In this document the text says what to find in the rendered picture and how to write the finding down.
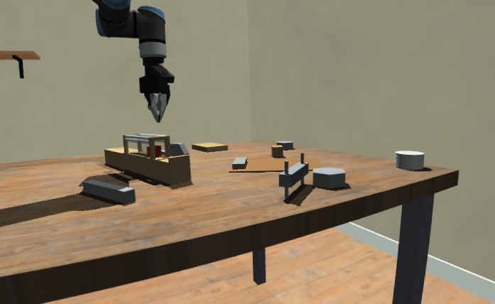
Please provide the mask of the small wooden block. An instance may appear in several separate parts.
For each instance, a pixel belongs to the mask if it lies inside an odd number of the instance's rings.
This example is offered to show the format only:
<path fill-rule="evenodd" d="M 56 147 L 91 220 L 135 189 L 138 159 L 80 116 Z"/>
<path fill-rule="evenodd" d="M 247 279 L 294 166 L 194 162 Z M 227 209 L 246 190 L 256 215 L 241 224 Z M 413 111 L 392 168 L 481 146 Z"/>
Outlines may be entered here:
<path fill-rule="evenodd" d="M 271 155 L 273 158 L 283 157 L 283 147 L 280 146 L 271 146 Z"/>

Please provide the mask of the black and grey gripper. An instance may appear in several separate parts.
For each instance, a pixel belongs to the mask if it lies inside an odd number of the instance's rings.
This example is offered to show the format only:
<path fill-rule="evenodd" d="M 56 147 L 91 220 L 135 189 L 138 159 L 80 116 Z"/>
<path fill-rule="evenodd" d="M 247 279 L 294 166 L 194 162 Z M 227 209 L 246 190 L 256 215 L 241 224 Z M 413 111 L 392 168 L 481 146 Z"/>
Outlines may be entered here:
<path fill-rule="evenodd" d="M 140 92 L 144 93 L 144 96 L 148 101 L 148 109 L 151 110 L 157 123 L 161 122 L 165 108 L 168 105 L 168 101 L 170 99 L 170 85 L 157 80 L 155 76 L 148 71 L 148 66 L 149 64 L 159 65 L 161 63 L 164 63 L 164 59 L 161 57 L 144 57 L 143 65 L 145 65 L 145 76 L 139 78 Z M 153 93 L 162 93 L 158 94 L 158 101 L 157 96 Z"/>

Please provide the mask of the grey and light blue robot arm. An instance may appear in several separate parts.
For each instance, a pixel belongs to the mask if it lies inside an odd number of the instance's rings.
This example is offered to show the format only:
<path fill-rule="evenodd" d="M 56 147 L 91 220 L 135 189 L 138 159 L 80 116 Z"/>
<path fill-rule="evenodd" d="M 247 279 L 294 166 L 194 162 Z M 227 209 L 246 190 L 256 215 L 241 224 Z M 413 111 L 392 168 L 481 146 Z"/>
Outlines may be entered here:
<path fill-rule="evenodd" d="M 140 57 L 166 58 L 165 16 L 154 6 L 130 10 L 131 0 L 92 0 L 96 9 L 97 31 L 103 37 L 138 38 Z M 150 64 L 148 70 L 163 83 L 174 83 L 175 76 L 162 65 Z"/>

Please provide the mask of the grey cylinder with white top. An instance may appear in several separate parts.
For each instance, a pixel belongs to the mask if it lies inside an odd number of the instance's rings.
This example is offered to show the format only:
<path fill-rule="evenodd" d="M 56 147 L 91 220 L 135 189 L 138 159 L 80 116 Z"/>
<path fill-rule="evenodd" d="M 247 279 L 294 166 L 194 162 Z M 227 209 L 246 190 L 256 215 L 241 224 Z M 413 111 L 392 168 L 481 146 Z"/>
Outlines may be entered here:
<path fill-rule="evenodd" d="M 417 151 L 396 151 L 395 167 L 406 170 L 423 169 L 424 155 L 424 153 Z"/>

